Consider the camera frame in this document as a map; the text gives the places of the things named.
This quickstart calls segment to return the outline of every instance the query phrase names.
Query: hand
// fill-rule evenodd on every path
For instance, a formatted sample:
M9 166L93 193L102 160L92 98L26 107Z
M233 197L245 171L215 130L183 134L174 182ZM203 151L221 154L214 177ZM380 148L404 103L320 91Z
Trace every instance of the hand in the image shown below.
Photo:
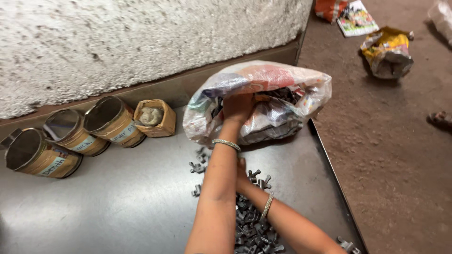
M245 188L251 184L246 176L246 160L245 158L239 158L237 160L237 183L235 185L235 190L243 194Z
M253 94L234 94L223 100L224 121L234 121L240 127L250 116L254 106Z

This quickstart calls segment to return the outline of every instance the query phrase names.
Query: cardboard-wrapped container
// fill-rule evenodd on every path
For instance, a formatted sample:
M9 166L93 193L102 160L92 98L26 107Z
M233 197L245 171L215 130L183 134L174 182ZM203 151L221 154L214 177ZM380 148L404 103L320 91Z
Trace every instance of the cardboard-wrapped container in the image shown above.
M83 128L83 116L73 109L53 113L43 128L50 136L47 141L83 155L99 155L110 145L107 140L89 134Z
M85 113L83 128L126 148L135 147L146 138L135 126L133 109L115 96L104 97L90 108Z
M154 127L137 125L137 128L145 133L148 137L160 137L174 135L176 130L176 113L163 100L143 100L138 103L138 106L133 115L135 121L139 121L142 114L142 108L159 108L163 110L162 122Z
M65 178L82 162L82 155L56 147L46 141L44 133L35 128L16 130L9 137L5 153L6 167L10 170L44 176Z

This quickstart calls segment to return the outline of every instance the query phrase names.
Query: forearm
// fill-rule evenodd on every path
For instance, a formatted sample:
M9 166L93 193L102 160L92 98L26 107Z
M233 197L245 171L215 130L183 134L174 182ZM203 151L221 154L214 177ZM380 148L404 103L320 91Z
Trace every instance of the forearm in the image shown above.
M218 138L237 143L241 125L225 122ZM217 143L204 176L199 201L203 199L228 201L235 204L235 182L237 177L237 151Z
M237 143L240 128L238 123L225 122L219 138ZM216 144L204 176L186 254L233 251L236 177L237 151Z
M268 194L251 184L243 194L262 212ZM295 210L273 198L267 219L297 253L338 253L344 251L325 232Z

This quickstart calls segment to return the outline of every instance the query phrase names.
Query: woven plastic sack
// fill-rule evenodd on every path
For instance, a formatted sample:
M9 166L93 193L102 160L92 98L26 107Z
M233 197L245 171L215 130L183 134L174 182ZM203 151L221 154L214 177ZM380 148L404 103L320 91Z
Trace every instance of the woven plastic sack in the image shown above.
M348 0L317 0L314 11L318 17L334 23L347 4Z
M190 140L209 146L218 137L224 119L222 111L214 113L220 98L282 87L301 95L301 99L294 105L255 95L258 102L240 130L239 144L293 135L331 98L331 77L325 73L269 61L239 63L215 73L196 91L185 109L185 133Z

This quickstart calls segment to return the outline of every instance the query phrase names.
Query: handwritten label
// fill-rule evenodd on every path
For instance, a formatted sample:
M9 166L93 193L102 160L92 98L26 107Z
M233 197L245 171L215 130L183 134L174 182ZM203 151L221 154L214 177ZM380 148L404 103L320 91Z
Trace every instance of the handwritten label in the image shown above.
M49 176L53 171L58 169L65 160L65 158L57 156L49 166L47 166L43 171L37 174L42 176Z
M128 138L137 127L135 126L135 122L133 120L130 121L130 124L128 124L120 133L118 133L115 137L110 138L111 142L113 143L119 143L126 138Z
M85 150L86 148L88 148L90 145L93 144L93 142L96 140L95 137L89 135L85 140L83 140L80 144L69 148L70 150L76 151L76 152L81 152L83 150Z

